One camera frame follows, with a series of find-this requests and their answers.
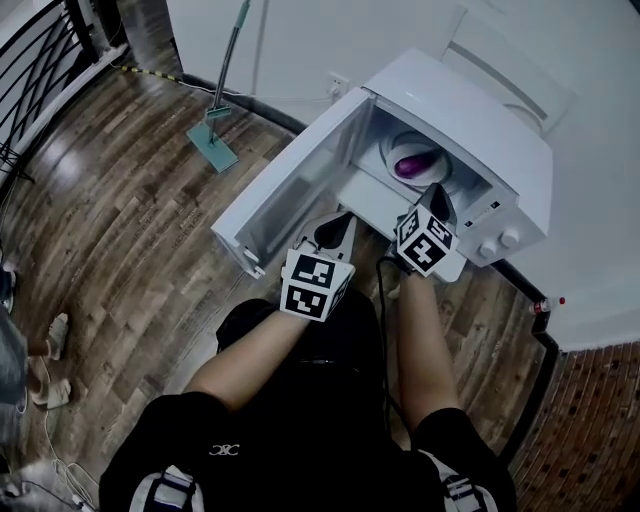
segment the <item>microwave knob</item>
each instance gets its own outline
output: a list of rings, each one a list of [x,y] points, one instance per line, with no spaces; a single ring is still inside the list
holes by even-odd
[[[513,228],[505,229],[500,235],[500,243],[507,249],[515,247],[516,245],[518,245],[519,241],[520,235]]]
[[[496,247],[496,243],[493,240],[485,240],[478,249],[478,252],[484,258],[490,259],[496,255],[496,252],[498,252],[498,248]]]

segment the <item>white microwave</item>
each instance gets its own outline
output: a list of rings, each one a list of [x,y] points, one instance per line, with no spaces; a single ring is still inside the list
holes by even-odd
[[[547,236],[548,145],[497,100],[415,49],[305,129],[229,205],[213,231],[255,278],[323,192],[394,240],[397,217],[423,192],[395,179],[383,162],[380,140],[403,130],[441,146],[453,169],[449,195],[460,242],[439,269],[440,279],[453,282],[467,260],[485,266]]]

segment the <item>small bottle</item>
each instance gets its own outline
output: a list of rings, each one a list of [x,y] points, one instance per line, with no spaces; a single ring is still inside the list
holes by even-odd
[[[566,302],[564,297],[556,298],[547,297],[539,302],[534,302],[529,306],[529,313],[532,315],[539,315],[540,313],[548,313],[554,310],[558,306],[562,306]]]

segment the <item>power outlet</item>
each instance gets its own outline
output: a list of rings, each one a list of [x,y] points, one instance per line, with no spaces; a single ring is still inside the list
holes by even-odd
[[[332,102],[347,94],[349,87],[351,87],[351,81],[348,78],[340,76],[338,73],[327,73],[327,94],[331,96]]]

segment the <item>wooden floor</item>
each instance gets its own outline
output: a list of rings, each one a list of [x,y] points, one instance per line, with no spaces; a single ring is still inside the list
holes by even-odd
[[[161,16],[140,24],[154,3],[122,4],[133,41],[144,42],[145,30],[156,41],[164,34],[153,30],[164,23]],[[175,59],[167,39],[145,47],[159,52],[155,62]],[[278,292],[274,269],[261,281],[243,274],[210,226],[292,136],[234,108],[220,128],[240,162],[217,175],[185,136],[211,99],[157,77],[111,70],[43,138],[27,169],[36,183],[18,184],[2,229],[20,279],[17,326],[40,339],[57,313],[69,313],[66,356],[50,370],[70,378],[73,402],[51,412],[48,427],[58,455],[96,479],[145,405],[179,392],[215,352],[215,330],[228,311]],[[384,249],[361,223],[354,282],[376,304],[373,262]],[[390,290],[397,276],[391,270],[385,276]],[[499,452],[544,355],[529,335],[527,301],[490,268],[469,267],[437,292],[464,406]],[[392,348],[392,384],[393,354]],[[43,422],[43,412],[30,406],[20,463],[51,458]]]

